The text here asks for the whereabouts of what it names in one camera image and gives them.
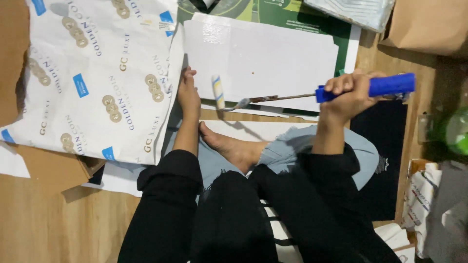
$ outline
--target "person's right hand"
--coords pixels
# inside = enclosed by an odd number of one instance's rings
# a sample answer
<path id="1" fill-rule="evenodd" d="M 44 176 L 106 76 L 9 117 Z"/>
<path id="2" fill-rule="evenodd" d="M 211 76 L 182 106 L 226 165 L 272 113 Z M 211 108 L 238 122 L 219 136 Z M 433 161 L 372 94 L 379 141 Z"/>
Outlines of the person's right hand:
<path id="1" fill-rule="evenodd" d="M 193 117 L 200 119 L 201 100 L 197 88 L 194 86 L 193 75 L 197 74 L 189 66 L 182 73 L 179 89 L 177 91 L 177 100 L 182 107 L 183 117 Z"/>
<path id="2" fill-rule="evenodd" d="M 382 72 L 363 74 L 356 69 L 352 74 L 344 74 L 330 79 L 325 91 L 331 91 L 337 98 L 320 104 L 320 120 L 337 125 L 345 125 L 351 118 L 373 106 L 379 98 L 369 97 L 369 80 L 375 77 L 386 77 Z"/>

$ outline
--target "foot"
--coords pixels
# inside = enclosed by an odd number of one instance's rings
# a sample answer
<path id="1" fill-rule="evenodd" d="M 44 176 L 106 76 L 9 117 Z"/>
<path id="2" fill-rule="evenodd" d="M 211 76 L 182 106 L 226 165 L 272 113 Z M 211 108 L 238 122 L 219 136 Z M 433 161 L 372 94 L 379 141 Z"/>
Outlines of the foot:
<path id="1" fill-rule="evenodd" d="M 200 135 L 203 141 L 226 160 L 234 164 L 244 174 L 252 165 L 258 163 L 263 148 L 268 142 L 251 142 L 234 139 L 210 130 L 205 122 L 200 123 Z"/>

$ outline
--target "paint roller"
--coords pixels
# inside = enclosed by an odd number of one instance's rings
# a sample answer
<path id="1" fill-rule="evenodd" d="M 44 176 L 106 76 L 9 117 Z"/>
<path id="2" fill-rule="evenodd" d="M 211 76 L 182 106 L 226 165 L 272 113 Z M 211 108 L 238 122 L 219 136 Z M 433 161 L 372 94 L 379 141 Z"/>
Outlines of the paint roller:
<path id="1" fill-rule="evenodd" d="M 369 97 L 383 96 L 383 95 L 396 95 L 413 92 L 415 90 L 415 75 L 414 73 L 402 73 L 395 76 L 372 78 L 370 79 L 369 86 Z M 288 100 L 295 98 L 304 98 L 315 96 L 317 103 L 328 102 L 338 97 L 330 91 L 325 91 L 324 85 L 320 85 L 315 93 L 302 94 L 288 97 L 266 96 L 266 97 L 255 97 L 255 98 L 244 98 L 240 100 L 234 107 L 225 108 L 226 104 L 224 101 L 223 87 L 221 85 L 221 78 L 219 75 L 212 76 L 212 87 L 214 97 L 216 100 L 216 107 L 220 111 L 233 111 L 243 109 L 251 103 L 258 102 L 269 102 L 278 100 Z"/>

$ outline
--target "brown paper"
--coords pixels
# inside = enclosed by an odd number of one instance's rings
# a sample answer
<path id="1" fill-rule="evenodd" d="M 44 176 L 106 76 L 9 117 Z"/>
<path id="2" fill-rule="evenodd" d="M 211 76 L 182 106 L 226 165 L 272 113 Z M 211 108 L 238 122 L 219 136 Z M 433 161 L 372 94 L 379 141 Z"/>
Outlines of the brown paper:
<path id="1" fill-rule="evenodd" d="M 24 0 L 7 0 L 0 8 L 0 127 L 13 123 L 18 117 L 18 105 L 23 95 L 20 78 L 25 52 L 29 47 L 29 10 Z M 26 163 L 31 180 L 40 185 L 45 195 L 52 195 L 86 183 L 101 168 L 105 160 L 57 153 L 43 149 L 11 145 Z"/>
<path id="2" fill-rule="evenodd" d="M 398 0 L 380 44 L 468 57 L 467 0 Z"/>

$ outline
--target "blue roller handle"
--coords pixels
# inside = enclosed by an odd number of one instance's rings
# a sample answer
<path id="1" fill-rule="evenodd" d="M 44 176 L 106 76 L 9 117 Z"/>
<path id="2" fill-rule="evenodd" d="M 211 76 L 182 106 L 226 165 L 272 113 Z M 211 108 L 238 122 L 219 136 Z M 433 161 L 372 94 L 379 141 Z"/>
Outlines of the blue roller handle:
<path id="1" fill-rule="evenodd" d="M 414 73 L 373 78 L 370 80 L 369 97 L 413 92 L 415 89 L 415 79 Z M 323 87 L 324 85 L 320 85 L 315 90 L 317 103 L 328 102 L 339 96 L 325 91 Z"/>

